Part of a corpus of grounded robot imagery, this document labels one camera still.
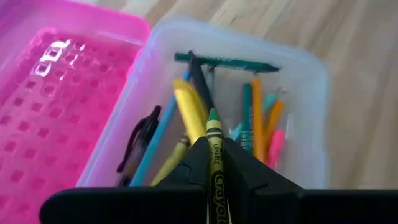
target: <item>black pen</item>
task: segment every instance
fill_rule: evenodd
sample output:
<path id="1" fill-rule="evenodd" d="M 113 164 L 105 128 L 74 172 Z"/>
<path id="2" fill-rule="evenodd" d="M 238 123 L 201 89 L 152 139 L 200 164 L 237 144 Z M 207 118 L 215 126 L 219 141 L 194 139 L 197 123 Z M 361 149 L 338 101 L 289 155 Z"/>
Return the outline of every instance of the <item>black pen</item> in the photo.
<path id="1" fill-rule="evenodd" d="M 134 177 L 138 165 L 141 162 L 147 146 L 159 124 L 158 117 L 160 115 L 160 111 L 161 107 L 156 106 L 151 115 L 141 119 L 134 128 L 130 137 L 130 141 L 127 145 L 123 161 L 120 163 L 117 169 L 117 172 L 123 173 L 119 182 L 120 187 L 127 187 Z"/>

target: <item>green pen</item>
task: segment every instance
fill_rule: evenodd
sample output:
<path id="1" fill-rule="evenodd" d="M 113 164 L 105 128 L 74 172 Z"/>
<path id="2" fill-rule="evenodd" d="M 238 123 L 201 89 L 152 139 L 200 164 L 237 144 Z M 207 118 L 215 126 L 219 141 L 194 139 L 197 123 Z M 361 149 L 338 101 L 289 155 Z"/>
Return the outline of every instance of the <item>green pen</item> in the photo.
<path id="1" fill-rule="evenodd" d="M 197 56 L 201 60 L 201 64 L 208 64 L 214 66 L 222 66 L 238 70 L 246 70 L 252 72 L 278 72 L 280 68 L 262 62 L 251 62 L 246 60 L 216 58 L 207 56 Z M 190 56 L 185 53 L 175 53 L 174 60 L 176 62 L 189 62 Z"/>

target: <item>blue pencil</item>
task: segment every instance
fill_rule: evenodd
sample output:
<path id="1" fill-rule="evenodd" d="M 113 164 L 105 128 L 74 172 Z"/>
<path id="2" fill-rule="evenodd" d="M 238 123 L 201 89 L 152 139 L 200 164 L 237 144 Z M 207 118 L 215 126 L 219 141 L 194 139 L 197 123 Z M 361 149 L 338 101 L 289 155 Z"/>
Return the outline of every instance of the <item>blue pencil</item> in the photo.
<path id="1" fill-rule="evenodd" d="M 184 77 L 184 80 L 188 81 L 190 79 L 190 73 L 187 72 Z M 170 124 L 170 121 L 174 115 L 174 111 L 177 107 L 177 102 L 175 101 L 175 97 L 173 96 L 172 99 L 169 102 L 169 105 L 167 106 L 164 115 L 162 119 L 160 120 L 160 123 L 154 133 L 154 136 L 149 142 L 148 148 L 144 154 L 144 157 L 142 158 L 140 164 L 138 165 L 138 168 L 136 170 L 136 173 L 134 177 L 132 178 L 132 181 L 130 182 L 130 187 L 137 187 L 137 186 L 142 186 L 144 183 L 144 178 L 145 175 L 148 173 L 148 170 L 150 168 L 150 165 L 155 159 L 155 155 L 157 152 L 157 149 L 159 148 L 159 144 L 163 140 L 163 136 L 166 132 L 167 127 Z"/>

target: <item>orange pencil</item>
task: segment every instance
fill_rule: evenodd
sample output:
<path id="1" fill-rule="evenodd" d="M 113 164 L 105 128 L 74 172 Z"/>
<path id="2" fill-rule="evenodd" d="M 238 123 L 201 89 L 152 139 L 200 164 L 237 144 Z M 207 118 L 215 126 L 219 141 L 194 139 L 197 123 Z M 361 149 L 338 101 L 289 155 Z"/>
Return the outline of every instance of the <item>orange pencil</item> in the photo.
<path id="1" fill-rule="evenodd" d="M 262 88 L 261 80 L 255 79 L 252 83 L 253 87 L 253 153 L 254 157 L 265 164 L 264 140 L 263 138 L 263 121 L 262 121 Z"/>
<path id="2" fill-rule="evenodd" d="M 275 128 L 278 125 L 279 118 L 282 115 L 282 111 L 284 109 L 284 102 L 278 100 L 273 109 L 271 110 L 271 113 L 269 114 L 269 119 L 267 122 L 267 126 L 264 130 L 264 154 L 265 154 L 265 161 L 267 160 L 268 157 L 268 151 L 269 151 L 269 145 L 271 144 L 271 137 L 272 134 L 275 131 Z"/>

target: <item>crayon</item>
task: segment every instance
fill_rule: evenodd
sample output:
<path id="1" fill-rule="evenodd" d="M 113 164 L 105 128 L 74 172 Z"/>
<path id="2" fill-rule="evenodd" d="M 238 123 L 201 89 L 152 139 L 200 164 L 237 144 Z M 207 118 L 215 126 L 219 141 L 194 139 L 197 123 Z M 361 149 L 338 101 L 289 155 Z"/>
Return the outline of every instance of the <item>crayon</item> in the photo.
<path id="1" fill-rule="evenodd" d="M 214 103 L 213 99 L 211 98 L 210 90 L 207 86 L 205 76 L 201 69 L 201 62 L 199 59 L 197 59 L 197 57 L 195 56 L 195 54 L 193 54 L 192 51 L 189 51 L 188 54 L 191 57 L 189 63 L 189 72 L 192 75 L 193 84 L 197 89 L 199 95 L 202 97 L 203 101 L 205 102 L 207 109 L 210 110 L 210 108 L 214 108 Z"/>
<path id="2" fill-rule="evenodd" d="M 183 80 L 174 80 L 174 95 L 191 145 L 198 138 L 206 136 L 206 110 L 198 93 L 191 84 Z"/>
<path id="3" fill-rule="evenodd" d="M 174 60 L 176 62 L 188 62 L 190 60 L 189 54 L 175 53 Z M 216 58 L 216 57 L 205 57 L 198 55 L 201 64 L 221 66 L 226 68 L 252 71 L 252 72 L 278 72 L 280 68 L 262 62 L 251 62 L 246 60 L 229 59 L 229 58 Z"/>
<path id="4" fill-rule="evenodd" d="M 156 177 L 150 184 L 151 186 L 157 185 L 161 180 L 163 180 L 170 172 L 175 168 L 175 166 L 184 157 L 187 149 L 190 147 L 189 138 L 186 133 L 178 141 L 170 157 L 164 162 L 162 168 L 160 168 Z"/>
<path id="5" fill-rule="evenodd" d="M 241 146 L 250 152 L 253 152 L 253 108 L 252 108 L 252 87 L 250 83 L 242 86 L 242 131 Z"/>
<path id="6" fill-rule="evenodd" d="M 270 93 L 267 95 L 267 97 L 264 98 L 264 100 L 262 101 L 262 113 L 264 115 L 269 114 L 269 111 L 276 102 L 276 99 L 277 97 L 275 93 Z M 240 137 L 241 131 L 242 123 L 239 123 L 235 129 L 229 131 L 229 137 L 232 140 L 236 141 Z"/>
<path id="7" fill-rule="evenodd" d="M 263 120 L 261 114 L 261 81 L 253 80 L 253 140 L 254 140 L 254 156 L 265 164 L 264 140 L 263 136 Z"/>
<path id="8" fill-rule="evenodd" d="M 212 108 L 206 124 L 209 142 L 209 219 L 210 224 L 229 223 L 228 204 L 225 195 L 223 168 L 223 132 L 217 110 Z"/>
<path id="9" fill-rule="evenodd" d="M 267 160 L 267 157 L 268 157 L 269 146 L 271 143 L 272 134 L 274 133 L 274 130 L 278 125 L 278 120 L 282 114 L 283 109 L 284 109 L 284 102 L 278 100 L 275 103 L 275 106 L 273 107 L 273 109 L 271 110 L 271 113 L 269 115 L 268 124 L 264 131 L 264 153 L 265 153 L 264 159 L 265 159 L 265 161 Z"/>

